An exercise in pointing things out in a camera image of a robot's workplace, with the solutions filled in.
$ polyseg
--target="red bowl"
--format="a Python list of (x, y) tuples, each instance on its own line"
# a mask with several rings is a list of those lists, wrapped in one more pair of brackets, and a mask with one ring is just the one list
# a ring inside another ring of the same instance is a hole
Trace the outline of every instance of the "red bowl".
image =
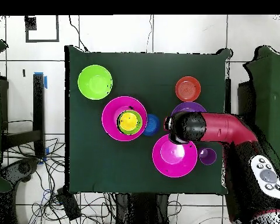
[(199, 81), (192, 76), (184, 76), (175, 85), (176, 96), (183, 102), (193, 102), (200, 95)]

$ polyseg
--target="pink bowl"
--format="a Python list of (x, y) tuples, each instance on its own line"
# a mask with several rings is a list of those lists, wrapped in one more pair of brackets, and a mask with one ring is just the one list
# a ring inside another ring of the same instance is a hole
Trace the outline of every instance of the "pink bowl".
[[(117, 118), (126, 110), (135, 110), (142, 118), (142, 127), (134, 135), (125, 135), (117, 128)], [(109, 136), (118, 141), (131, 141), (144, 132), (147, 123), (147, 114), (144, 106), (138, 100), (129, 96), (120, 96), (111, 100), (105, 106), (101, 115), (101, 121), (104, 130)]]
[(195, 167), (197, 149), (193, 142), (177, 145), (169, 141), (169, 135), (165, 135), (154, 145), (152, 160), (160, 173), (178, 178), (185, 176)]

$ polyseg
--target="small purple cup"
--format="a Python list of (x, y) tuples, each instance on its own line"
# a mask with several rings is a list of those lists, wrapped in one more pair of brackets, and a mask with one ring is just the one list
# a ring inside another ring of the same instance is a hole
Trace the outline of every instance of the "small purple cup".
[(198, 156), (199, 156), (200, 161), (204, 165), (211, 165), (217, 159), (216, 152), (211, 148), (199, 148), (198, 149)]

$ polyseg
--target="floor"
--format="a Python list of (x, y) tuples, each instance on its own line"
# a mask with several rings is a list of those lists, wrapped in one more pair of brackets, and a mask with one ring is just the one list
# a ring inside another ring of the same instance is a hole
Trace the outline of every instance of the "floor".
[[(59, 16), (59, 42), (26, 43), (24, 16), (0, 16), (0, 39), (8, 49), (0, 54), (0, 73), (9, 81), (9, 121), (32, 120), (32, 74), (44, 72), (47, 76), (45, 89), (45, 138), (47, 146), (64, 143), (64, 46), (72, 44), (89, 51), (144, 52), (149, 53), (216, 53), (221, 48), (230, 48), (230, 78), (232, 80), (232, 113), (237, 113), (237, 86), (249, 79), (243, 64), (251, 61), (254, 50), (261, 45), (270, 45), (280, 52), (280, 15), (117, 15), (117, 16)], [(37, 30), (29, 31), (29, 39), (56, 39), (56, 17), (37, 16)], [(9, 123), (9, 132), (27, 131), (31, 122)], [(13, 151), (5, 153), (3, 165), (17, 160)], [(62, 164), (64, 146), (55, 153)], [(39, 164), (37, 174), (28, 183), (21, 183), (16, 198), (19, 224), (32, 224), (37, 204), (46, 201), (43, 188), (48, 188), (48, 174)], [(59, 166), (52, 176), (56, 187), (64, 185), (64, 173)], [(42, 224), (95, 224), (88, 215), (108, 213), (102, 195), (81, 193), (77, 195), (83, 217), (69, 222), (62, 219), (45, 220)], [(168, 206), (170, 224), (230, 224), (225, 199), (217, 195), (173, 194)], [(64, 216), (64, 211), (57, 211)]]

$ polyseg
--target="black stand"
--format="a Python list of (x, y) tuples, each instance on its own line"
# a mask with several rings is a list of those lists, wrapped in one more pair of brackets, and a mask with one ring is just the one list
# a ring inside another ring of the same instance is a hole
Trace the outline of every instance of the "black stand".
[[(34, 142), (35, 155), (45, 156), (44, 152), (44, 86), (43, 75), (33, 75), (33, 130), (2, 135), (2, 151), (29, 142)], [(2, 110), (2, 130), (8, 129), (8, 81), (0, 76), (0, 94)]]

